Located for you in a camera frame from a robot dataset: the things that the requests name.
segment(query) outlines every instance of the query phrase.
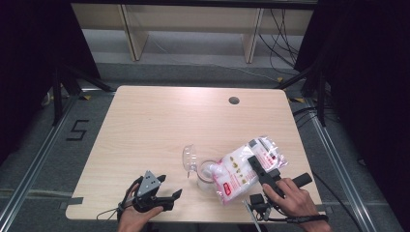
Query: red label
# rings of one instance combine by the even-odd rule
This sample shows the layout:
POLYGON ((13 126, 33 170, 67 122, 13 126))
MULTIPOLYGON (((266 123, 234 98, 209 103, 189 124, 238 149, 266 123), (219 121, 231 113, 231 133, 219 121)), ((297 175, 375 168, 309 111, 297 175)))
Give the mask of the red label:
POLYGON ((230 190, 230 187, 229 187, 229 185, 228 185, 227 183, 224 183, 224 184, 223 184, 223 188, 225 189, 225 194, 226 194, 226 195, 230 195, 231 190, 230 190))

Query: gray floor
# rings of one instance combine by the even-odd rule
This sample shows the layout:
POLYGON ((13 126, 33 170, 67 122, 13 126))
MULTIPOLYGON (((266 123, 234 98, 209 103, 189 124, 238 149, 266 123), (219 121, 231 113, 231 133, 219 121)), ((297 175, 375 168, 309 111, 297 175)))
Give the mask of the gray floor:
MULTIPOLYGON (((153 33, 141 60, 134 63, 130 61, 127 42, 121 33, 84 33, 98 63, 102 79, 112 87, 132 84, 273 88, 277 85, 278 77, 287 79, 292 76, 271 69, 270 52, 262 43, 256 47, 253 63, 245 64, 239 35, 153 33)), ((300 40, 301 38, 292 38, 293 45, 297 47, 300 40)), ((279 58, 275 58, 275 68, 295 73, 278 60, 279 58)), ((81 85, 84 89, 94 88, 84 82, 81 82, 81 85)), ((302 85, 303 82, 299 82, 289 87, 286 90, 288 97, 300 97, 299 90, 302 85)), ((80 221, 65 217, 64 203, 69 201, 75 189, 113 98, 112 94, 100 91, 91 91, 86 95, 90 95, 91 99, 75 99, 73 108, 9 231, 116 230, 114 220, 80 221), (67 138, 78 136, 77 133, 71 132, 76 120, 89 120, 88 123, 79 125, 80 129, 87 132, 81 141, 68 141, 67 138)), ((292 102, 290 105, 292 111, 306 107, 304 103, 292 102)), ((0 167, 1 208, 6 206, 13 190, 18 188, 31 161, 41 149, 43 141, 52 129, 52 117, 52 104, 39 111, 21 141, 20 149, 11 154, 0 167)), ((329 154, 317 134, 314 120, 314 114, 295 116, 311 169, 352 211, 329 154)), ((366 167, 358 164, 357 159, 360 155, 357 154, 333 110, 326 110, 326 123, 326 129, 358 194, 364 200, 377 231, 402 231, 366 167)), ((318 180, 316 183, 334 230, 359 231, 335 197, 318 180)), ((158 223, 155 227, 160 231, 238 231, 235 225, 226 224, 158 223)), ((267 228, 269 231, 301 231, 298 227, 288 224, 268 224, 267 228)))

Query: plastic bag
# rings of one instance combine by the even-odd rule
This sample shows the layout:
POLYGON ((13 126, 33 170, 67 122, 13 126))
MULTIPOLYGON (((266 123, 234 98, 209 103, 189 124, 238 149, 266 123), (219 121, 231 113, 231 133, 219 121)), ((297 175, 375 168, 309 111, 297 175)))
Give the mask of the plastic bag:
POLYGON ((246 192, 258 181, 248 158, 256 156, 266 172, 287 164, 276 144, 268 136, 260 136, 227 154, 211 166, 212 178, 223 205, 246 192))

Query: wooden table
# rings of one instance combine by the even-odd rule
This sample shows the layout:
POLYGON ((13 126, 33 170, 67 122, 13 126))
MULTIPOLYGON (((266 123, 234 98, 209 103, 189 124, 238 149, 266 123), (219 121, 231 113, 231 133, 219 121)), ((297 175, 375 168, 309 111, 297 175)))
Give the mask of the wooden table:
MULTIPOLYGON (((283 91, 267 89, 141 87, 118 89, 102 124, 70 205, 70 219, 95 219, 117 207, 126 189, 146 170, 166 175, 158 196, 183 189, 172 211, 152 221, 249 223, 242 200, 262 192, 259 184, 222 206, 216 193, 201 190, 196 175, 187 179, 182 152, 193 144, 200 159, 216 159, 249 142, 269 135, 289 163, 281 177, 309 173, 307 156, 283 91), (229 102, 231 97, 238 104, 229 102)), ((304 189, 321 204, 315 183, 304 189)), ((273 211, 271 218, 282 218, 273 211)))

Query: hand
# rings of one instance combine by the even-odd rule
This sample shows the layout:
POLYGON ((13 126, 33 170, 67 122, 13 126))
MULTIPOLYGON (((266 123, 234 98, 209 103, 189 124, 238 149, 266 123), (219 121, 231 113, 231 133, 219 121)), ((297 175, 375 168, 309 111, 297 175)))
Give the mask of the hand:
MULTIPOLYGON (((269 185, 264 184, 263 190, 271 200, 277 203, 283 212, 291 217, 306 217, 319 215, 308 191, 300 189, 289 178, 277 181, 277 186, 283 191, 285 197, 281 198, 269 185)), ((332 231, 325 220, 300 223, 305 231, 332 231)))
MULTIPOLYGON (((132 193, 135 192, 137 187, 138 184, 136 184, 132 188, 129 197, 132 197, 132 193)), ((121 215, 120 223, 118 225, 118 232, 139 232, 149 219, 157 216, 160 212, 163 211, 163 207, 159 206, 151 209, 146 213, 139 213, 136 209, 133 208, 133 206, 131 206, 131 202, 126 205, 126 207, 127 208, 121 215)))

